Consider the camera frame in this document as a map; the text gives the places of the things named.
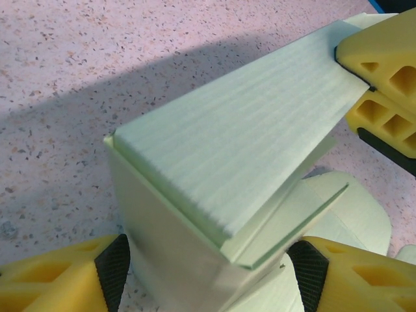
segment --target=yellow foam block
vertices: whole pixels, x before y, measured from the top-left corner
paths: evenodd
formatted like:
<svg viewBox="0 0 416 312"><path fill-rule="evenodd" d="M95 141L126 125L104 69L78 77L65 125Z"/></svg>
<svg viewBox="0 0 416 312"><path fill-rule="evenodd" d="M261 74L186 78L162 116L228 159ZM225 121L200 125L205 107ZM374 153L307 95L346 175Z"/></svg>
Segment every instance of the yellow foam block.
<svg viewBox="0 0 416 312"><path fill-rule="evenodd" d="M304 237L300 243L304 242L310 243L314 249L307 250L309 247L305 246L296 251L297 260L291 257L299 282L303 278L312 285L324 279L323 288L317 291L320 299L314 311L415 311L415 265L318 237ZM316 251L323 256L323 261L312 260ZM313 274L307 277L305 270ZM313 307L317 303L310 301L306 304Z"/></svg>
<svg viewBox="0 0 416 312"><path fill-rule="evenodd" d="M349 127L370 131L403 155L416 158L416 114L380 91L367 91L346 114Z"/></svg>
<svg viewBox="0 0 416 312"><path fill-rule="evenodd" d="M107 265L104 274L102 264ZM128 268L125 235L102 237L0 266L0 312L115 312Z"/></svg>
<svg viewBox="0 0 416 312"><path fill-rule="evenodd" d="M345 38L336 57L345 68L416 113L416 8Z"/></svg>

